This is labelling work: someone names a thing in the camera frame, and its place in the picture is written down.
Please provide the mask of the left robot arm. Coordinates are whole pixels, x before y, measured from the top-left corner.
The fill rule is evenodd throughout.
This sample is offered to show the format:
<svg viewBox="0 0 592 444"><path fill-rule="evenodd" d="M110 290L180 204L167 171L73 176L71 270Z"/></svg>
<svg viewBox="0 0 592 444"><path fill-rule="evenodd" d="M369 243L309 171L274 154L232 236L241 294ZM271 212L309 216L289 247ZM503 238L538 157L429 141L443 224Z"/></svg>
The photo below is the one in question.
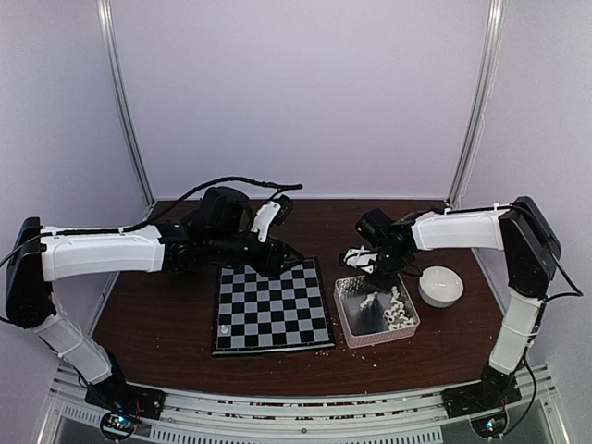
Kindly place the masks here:
<svg viewBox="0 0 592 444"><path fill-rule="evenodd" d="M198 208L179 220L163 214L124 228L50 228L24 220L6 267L3 321L29 329L78 371L90 392L114 411L127 409L133 392L117 359L70 320L53 291L62 278L142 271L184 274L207 265L248 265L277 278L302 255L270 236L293 207L278 189L258 210L243 192L205 189Z"/></svg>

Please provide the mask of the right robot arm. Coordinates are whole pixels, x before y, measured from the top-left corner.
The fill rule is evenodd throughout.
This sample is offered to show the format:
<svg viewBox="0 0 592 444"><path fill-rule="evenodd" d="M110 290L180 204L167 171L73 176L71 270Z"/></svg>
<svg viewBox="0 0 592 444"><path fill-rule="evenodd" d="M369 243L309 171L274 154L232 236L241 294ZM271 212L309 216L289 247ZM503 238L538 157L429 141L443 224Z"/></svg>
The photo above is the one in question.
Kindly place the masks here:
<svg viewBox="0 0 592 444"><path fill-rule="evenodd" d="M418 252L503 252L510 301L474 391L480 407L495 407L509 394L515 371L537 335L561 255L561 245L534 200L521 196L508 204L464 210L433 207L399 220L375 208L362 215L355 229L369 246L349 249L340 261L384 290L412 266Z"/></svg>

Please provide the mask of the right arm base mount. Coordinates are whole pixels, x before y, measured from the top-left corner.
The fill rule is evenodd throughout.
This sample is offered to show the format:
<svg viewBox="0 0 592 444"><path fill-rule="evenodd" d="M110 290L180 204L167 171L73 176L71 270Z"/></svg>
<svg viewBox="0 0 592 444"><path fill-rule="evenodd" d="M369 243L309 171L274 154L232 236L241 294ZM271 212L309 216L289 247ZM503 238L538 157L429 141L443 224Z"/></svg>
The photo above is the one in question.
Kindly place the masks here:
<svg viewBox="0 0 592 444"><path fill-rule="evenodd" d="M522 399L514 372L503 374L486 364L477 382L441 392L449 418L471 416L481 438L501 438L509 428L507 406Z"/></svg>

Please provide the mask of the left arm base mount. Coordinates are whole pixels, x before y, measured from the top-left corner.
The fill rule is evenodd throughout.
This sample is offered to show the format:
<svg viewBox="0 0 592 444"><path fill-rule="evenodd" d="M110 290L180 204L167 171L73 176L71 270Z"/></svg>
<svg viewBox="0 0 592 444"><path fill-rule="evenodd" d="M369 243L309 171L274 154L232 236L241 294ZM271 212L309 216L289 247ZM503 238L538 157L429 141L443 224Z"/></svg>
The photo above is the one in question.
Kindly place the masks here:
<svg viewBox="0 0 592 444"><path fill-rule="evenodd" d="M87 403L106 409L99 421L99 430L110 442L130 438L143 419L161 417L166 393L160 389L129 384L121 375L112 375L93 384L78 372L78 382L86 389Z"/></svg>

